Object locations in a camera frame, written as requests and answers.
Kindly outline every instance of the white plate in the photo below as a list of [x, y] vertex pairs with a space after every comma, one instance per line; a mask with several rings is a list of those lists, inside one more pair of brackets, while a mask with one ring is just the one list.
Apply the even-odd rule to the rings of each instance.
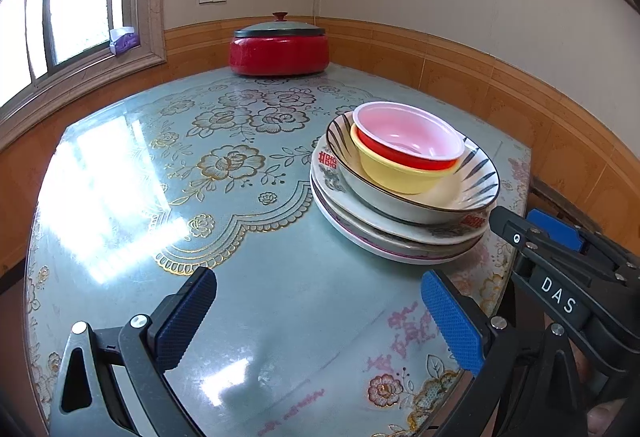
[[318, 206], [318, 209], [320, 210], [322, 215], [324, 215], [324, 218], [327, 219], [329, 221], [329, 223], [339, 233], [344, 235], [347, 239], [351, 240], [351, 242], [355, 243], [356, 245], [359, 245], [359, 247], [361, 247], [362, 249], [367, 250], [369, 253], [373, 253], [374, 255], [378, 255], [379, 257], [386, 258], [387, 260], [393, 260], [393, 261], [402, 262], [402, 263], [412, 263], [412, 264], [415, 264], [415, 265], [436, 265], [436, 264], [439, 264], [439, 263], [446, 263], [446, 262], [450, 262], [450, 261], [456, 260], [457, 258], [462, 257], [463, 255], [465, 255], [466, 253], [468, 253], [470, 251], [470, 249], [468, 249], [468, 250], [464, 251], [463, 253], [461, 253], [459, 255], [454, 255], [453, 257], [435, 258], [435, 259], [432, 259], [432, 260], [425, 259], [425, 258], [404, 257], [402, 255], [397, 255], [395, 253], [391, 253], [389, 251], [385, 251], [381, 247], [376, 247], [372, 243], [367, 242], [367, 240], [361, 239], [360, 237], [358, 237], [354, 233], [351, 233], [346, 227], [342, 226], [338, 222], [338, 220], [335, 219], [331, 215], [331, 213], [329, 213], [329, 211], [324, 207], [324, 205], [320, 202], [320, 200], [318, 198], [318, 195], [316, 194], [316, 190], [313, 188], [313, 186], [311, 187], [311, 192], [313, 193], [316, 205]]
[[484, 210], [497, 199], [500, 191], [498, 171], [484, 151], [469, 138], [464, 138], [465, 153], [460, 168], [443, 177], [428, 192], [405, 195], [382, 188], [362, 169], [360, 154], [349, 132], [352, 116], [353, 112], [347, 112], [329, 123], [327, 144], [338, 160], [345, 181], [374, 208], [409, 222], [440, 224]]
[[415, 242], [451, 245], [479, 237], [487, 229], [489, 208], [468, 214], [449, 226], [408, 224], [389, 218], [358, 199], [338, 172], [337, 164], [322, 136], [311, 156], [311, 172], [322, 193], [357, 219], [385, 233]]
[[312, 188], [316, 192], [318, 202], [322, 203], [322, 206], [331, 213], [332, 217], [340, 223], [342, 227], [350, 231], [353, 235], [356, 235], [359, 239], [396, 255], [431, 260], [435, 258], [449, 258], [464, 253], [466, 250], [476, 245], [478, 240], [482, 238], [480, 236], [475, 239], [453, 245], [433, 245], [402, 239], [401, 237], [385, 233], [380, 229], [375, 229], [375, 227], [369, 226], [369, 224], [362, 222], [349, 212], [340, 208], [337, 204], [332, 202], [329, 197], [322, 193], [316, 179], [311, 175], [311, 172], [310, 181]]

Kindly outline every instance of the table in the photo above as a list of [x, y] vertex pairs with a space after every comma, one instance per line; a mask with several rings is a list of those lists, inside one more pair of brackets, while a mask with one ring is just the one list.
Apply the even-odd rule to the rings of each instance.
[[[458, 375], [420, 300], [426, 268], [344, 239], [308, 182], [328, 122], [378, 99], [430, 110], [468, 135], [498, 169], [498, 204], [524, 212], [529, 148], [427, 94], [335, 64], [288, 79], [219, 69], [67, 128], [40, 191], [26, 276], [44, 417], [74, 322], [122, 325], [208, 265], [217, 299], [166, 374], [206, 435], [412, 435]], [[445, 269], [491, 314], [512, 260], [487, 233]], [[116, 375], [152, 435], [126, 374]]]

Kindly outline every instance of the red pot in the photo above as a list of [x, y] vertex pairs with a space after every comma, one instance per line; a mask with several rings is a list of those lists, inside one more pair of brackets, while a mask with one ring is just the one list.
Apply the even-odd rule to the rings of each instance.
[[303, 22], [288, 22], [287, 13], [276, 20], [235, 32], [229, 46], [229, 66], [246, 76], [289, 76], [320, 72], [329, 65], [329, 44], [324, 29]]

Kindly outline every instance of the silver bolt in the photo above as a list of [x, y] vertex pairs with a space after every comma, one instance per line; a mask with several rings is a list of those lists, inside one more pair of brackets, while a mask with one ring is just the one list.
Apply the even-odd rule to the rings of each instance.
[[82, 334], [85, 330], [86, 330], [85, 322], [76, 322], [74, 323], [73, 327], [71, 327], [71, 332], [73, 332], [73, 334]]
[[137, 314], [133, 316], [131, 321], [129, 322], [132, 327], [139, 329], [140, 327], [144, 327], [146, 324], [146, 316], [143, 314]]
[[553, 334], [555, 334], [556, 336], [562, 336], [564, 334], [564, 327], [562, 327], [562, 325], [559, 323], [552, 323], [551, 332], [553, 332]]
[[494, 316], [493, 318], [491, 318], [491, 327], [501, 331], [507, 328], [507, 320], [505, 320], [502, 316]]

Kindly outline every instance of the tile wainscoting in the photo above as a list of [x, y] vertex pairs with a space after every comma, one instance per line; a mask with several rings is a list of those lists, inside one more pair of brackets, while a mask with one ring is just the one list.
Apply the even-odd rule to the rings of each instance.
[[[425, 33], [312, 16], [335, 63], [431, 94], [532, 147], [532, 171], [640, 253], [640, 160], [560, 91], [494, 57]], [[269, 20], [237, 18], [164, 32], [167, 62], [110, 83], [53, 113], [0, 152], [0, 275], [24, 258], [49, 160], [68, 125], [131, 94], [227, 65], [234, 30]]]

